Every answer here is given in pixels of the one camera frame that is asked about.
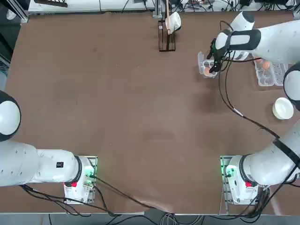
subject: metal frame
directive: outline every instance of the metal frame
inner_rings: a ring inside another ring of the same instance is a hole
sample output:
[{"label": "metal frame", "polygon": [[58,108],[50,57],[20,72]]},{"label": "metal frame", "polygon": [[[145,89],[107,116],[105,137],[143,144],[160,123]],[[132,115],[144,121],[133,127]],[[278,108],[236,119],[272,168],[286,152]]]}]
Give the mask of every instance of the metal frame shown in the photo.
[{"label": "metal frame", "polygon": [[28,21],[27,12],[20,6],[17,0],[6,0],[10,6],[15,10],[17,16],[21,18],[22,23],[26,23]]}]

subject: table surface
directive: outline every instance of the table surface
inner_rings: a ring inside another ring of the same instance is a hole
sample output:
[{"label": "table surface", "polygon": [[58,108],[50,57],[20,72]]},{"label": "table surface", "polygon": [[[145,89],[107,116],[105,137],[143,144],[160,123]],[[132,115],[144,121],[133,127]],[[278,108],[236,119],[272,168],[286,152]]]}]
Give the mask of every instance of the table surface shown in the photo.
[{"label": "table surface", "polygon": [[[209,50],[219,21],[230,22],[236,14],[182,15],[175,52],[158,51],[151,13],[33,17],[22,25],[7,81],[6,91],[22,111],[14,140],[98,155],[99,177],[161,210],[217,214],[220,155],[259,152],[273,140],[230,112],[217,79],[198,72],[198,52]],[[256,27],[293,19],[288,12],[253,14]],[[252,62],[232,65],[228,89],[241,112],[279,135],[299,117],[272,116],[271,105],[284,92],[259,89]],[[62,184],[32,186],[63,196]],[[99,187],[110,210],[145,210]],[[299,215],[297,191],[283,187],[264,213]],[[1,212],[62,212],[20,187],[1,187],[0,197]],[[102,206],[99,196],[95,205]],[[242,209],[230,206],[230,213]]]}]

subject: black rack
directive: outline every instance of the black rack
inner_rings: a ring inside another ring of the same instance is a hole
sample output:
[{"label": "black rack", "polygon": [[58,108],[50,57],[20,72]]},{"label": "black rack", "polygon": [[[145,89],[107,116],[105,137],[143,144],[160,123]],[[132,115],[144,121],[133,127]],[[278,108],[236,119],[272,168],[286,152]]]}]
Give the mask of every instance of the black rack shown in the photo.
[{"label": "black rack", "polygon": [[175,30],[170,34],[170,29],[165,26],[167,19],[167,9],[165,9],[165,19],[158,21],[158,49],[160,52],[174,52],[176,50]]}]

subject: robotic arm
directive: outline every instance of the robotic arm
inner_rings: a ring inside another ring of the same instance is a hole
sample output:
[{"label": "robotic arm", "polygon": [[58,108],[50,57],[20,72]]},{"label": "robotic arm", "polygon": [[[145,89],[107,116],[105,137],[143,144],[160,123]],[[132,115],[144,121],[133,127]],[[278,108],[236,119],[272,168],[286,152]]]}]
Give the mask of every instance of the robotic arm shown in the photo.
[{"label": "robotic arm", "polygon": [[[295,63],[284,76],[284,91],[300,110],[300,21],[255,30],[252,30],[253,24],[250,15],[240,13],[231,23],[231,28],[223,30],[213,40],[210,54],[214,55],[215,61],[220,61],[228,51],[235,51],[235,55],[244,51],[275,63]],[[220,66],[217,64],[211,69],[218,71]],[[257,196],[258,185],[282,183],[299,156],[300,120],[279,141],[269,144],[264,150],[233,156],[225,171],[233,203],[249,204]],[[299,172],[297,168],[289,180],[298,177]]]},{"label": "robotic arm", "polygon": [[0,91],[0,187],[26,183],[64,183],[65,197],[87,203],[95,167],[84,156],[65,150],[36,149],[10,141],[21,123],[17,102]]}]

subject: brown egg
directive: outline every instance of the brown egg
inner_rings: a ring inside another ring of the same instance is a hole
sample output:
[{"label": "brown egg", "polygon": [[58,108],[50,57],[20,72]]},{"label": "brown egg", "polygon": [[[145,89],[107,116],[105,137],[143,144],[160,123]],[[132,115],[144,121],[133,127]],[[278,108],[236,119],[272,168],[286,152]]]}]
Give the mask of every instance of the brown egg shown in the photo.
[{"label": "brown egg", "polygon": [[206,76],[211,76],[211,74],[210,74],[210,68],[209,68],[209,67],[206,67],[206,68],[204,69],[204,75],[206,75]]},{"label": "brown egg", "polygon": [[262,61],[263,61],[262,59],[257,59],[257,60],[255,60],[255,62],[256,62],[257,64],[260,64]]},{"label": "brown egg", "polygon": [[263,64],[262,64],[262,68],[264,70],[268,70],[271,66],[271,63],[269,61],[265,61]]}]

